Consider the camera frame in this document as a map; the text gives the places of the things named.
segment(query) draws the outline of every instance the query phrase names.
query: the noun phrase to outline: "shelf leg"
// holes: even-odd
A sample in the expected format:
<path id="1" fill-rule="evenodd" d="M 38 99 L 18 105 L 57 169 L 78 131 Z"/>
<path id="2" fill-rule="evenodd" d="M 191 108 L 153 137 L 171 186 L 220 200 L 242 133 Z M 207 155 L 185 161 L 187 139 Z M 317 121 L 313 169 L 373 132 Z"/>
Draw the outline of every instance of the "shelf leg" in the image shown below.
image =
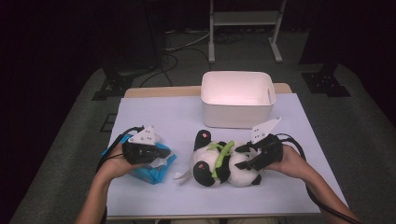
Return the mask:
<path id="1" fill-rule="evenodd" d="M 280 10 L 279 10 L 279 14 L 277 16 L 276 19 L 276 26 L 275 26 L 275 30 L 274 30 L 274 35 L 273 37 L 268 38 L 268 41 L 270 42 L 270 46 L 271 49 L 274 53 L 275 56 L 275 60 L 277 63 L 282 63 L 282 57 L 280 56 L 280 52 L 279 49 L 277 48 L 276 45 L 276 40 L 277 40 L 277 35 L 279 34 L 279 28 L 280 28 L 280 24 L 282 23 L 282 19 L 283 19 L 283 13 L 285 11 L 285 5 L 286 5 L 286 0 L 282 0 L 282 3 L 280 5 Z"/>
<path id="2" fill-rule="evenodd" d="M 210 0 L 210 11 L 209 11 L 209 50 L 208 50 L 208 55 L 209 55 L 209 62 L 214 63 L 215 62 L 215 43 L 213 41 L 213 33 L 214 33 L 214 22 L 213 22 L 213 14 L 214 14 L 214 9 L 213 9 L 213 0 Z"/>

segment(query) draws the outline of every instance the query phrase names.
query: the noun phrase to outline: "panda leg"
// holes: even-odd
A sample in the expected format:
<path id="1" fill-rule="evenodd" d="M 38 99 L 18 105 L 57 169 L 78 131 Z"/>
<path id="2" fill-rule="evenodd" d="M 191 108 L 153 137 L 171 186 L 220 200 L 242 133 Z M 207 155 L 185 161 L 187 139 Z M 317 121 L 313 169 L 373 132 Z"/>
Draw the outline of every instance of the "panda leg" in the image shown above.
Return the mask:
<path id="1" fill-rule="evenodd" d="M 260 182 L 262 182 L 262 176 L 258 175 L 256 177 L 256 179 L 253 180 L 253 182 L 251 182 L 252 185 L 260 185 Z"/>

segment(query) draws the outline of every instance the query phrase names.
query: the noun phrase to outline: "white tag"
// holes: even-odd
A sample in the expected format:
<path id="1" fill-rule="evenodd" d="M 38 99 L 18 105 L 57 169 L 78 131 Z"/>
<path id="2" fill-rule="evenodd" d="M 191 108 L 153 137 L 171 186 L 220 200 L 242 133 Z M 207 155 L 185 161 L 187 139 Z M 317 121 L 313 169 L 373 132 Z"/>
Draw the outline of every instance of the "white tag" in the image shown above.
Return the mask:
<path id="1" fill-rule="evenodd" d="M 175 173 L 174 179 L 178 179 L 179 181 L 177 182 L 178 185 L 182 185 L 186 183 L 189 179 L 192 178 L 192 172 L 191 170 L 187 171 L 186 173 L 182 174 L 179 172 Z"/>
<path id="2" fill-rule="evenodd" d="M 140 133 L 135 134 L 134 136 L 128 139 L 130 143 L 137 143 L 142 145 L 155 145 L 155 133 L 154 128 L 152 126 L 148 126 Z"/>
<path id="3" fill-rule="evenodd" d="M 264 123 L 254 126 L 251 130 L 251 143 L 256 144 L 268 136 L 280 120 L 281 117 L 277 117 L 276 119 L 270 119 Z"/>

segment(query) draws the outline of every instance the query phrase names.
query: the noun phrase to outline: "white paper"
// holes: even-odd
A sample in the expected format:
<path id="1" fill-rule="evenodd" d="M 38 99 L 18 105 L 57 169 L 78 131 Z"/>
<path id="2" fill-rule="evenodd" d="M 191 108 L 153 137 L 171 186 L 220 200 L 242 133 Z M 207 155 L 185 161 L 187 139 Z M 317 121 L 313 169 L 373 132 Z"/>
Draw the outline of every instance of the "white paper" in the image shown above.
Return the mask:
<path id="1" fill-rule="evenodd" d="M 276 96 L 270 119 L 277 117 L 281 117 L 282 121 L 272 133 L 287 133 L 299 142 L 307 161 L 345 202 L 296 94 Z M 274 171 L 262 172 L 259 186 L 236 188 L 225 183 L 216 188 L 206 188 L 193 178 L 179 185 L 173 177 L 177 172 L 189 170 L 198 131 L 209 130 L 214 141 L 250 141 L 250 130 L 206 127 L 199 96 L 122 99 L 109 144 L 125 130 L 141 125 L 153 125 L 155 133 L 162 137 L 161 143 L 170 147 L 177 159 L 169 167 L 163 182 L 157 185 L 150 185 L 130 175 L 113 180 L 107 199 L 110 217 L 319 213 L 318 207 L 309 199 L 303 181 Z"/>

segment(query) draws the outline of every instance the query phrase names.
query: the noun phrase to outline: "human arm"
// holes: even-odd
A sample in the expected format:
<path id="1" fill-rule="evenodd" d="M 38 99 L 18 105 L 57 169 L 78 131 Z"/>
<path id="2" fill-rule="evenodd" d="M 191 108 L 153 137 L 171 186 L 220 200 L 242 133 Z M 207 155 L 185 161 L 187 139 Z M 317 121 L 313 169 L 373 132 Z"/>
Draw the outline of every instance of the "human arm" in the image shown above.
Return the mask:
<path id="1" fill-rule="evenodd" d="M 266 167 L 268 170 L 279 171 L 284 175 L 302 179 L 313 195 L 323 204 L 356 220 L 356 215 L 338 198 L 323 177 L 309 165 L 293 147 L 283 146 L 283 159 Z M 349 223 L 320 208 L 326 223 Z"/>
<path id="2" fill-rule="evenodd" d="M 143 165 L 129 163 L 120 155 L 121 153 L 122 146 L 118 144 L 108 156 L 116 157 L 106 160 L 94 176 L 88 196 L 76 219 L 77 224 L 100 223 L 106 209 L 107 192 L 111 181 Z"/>

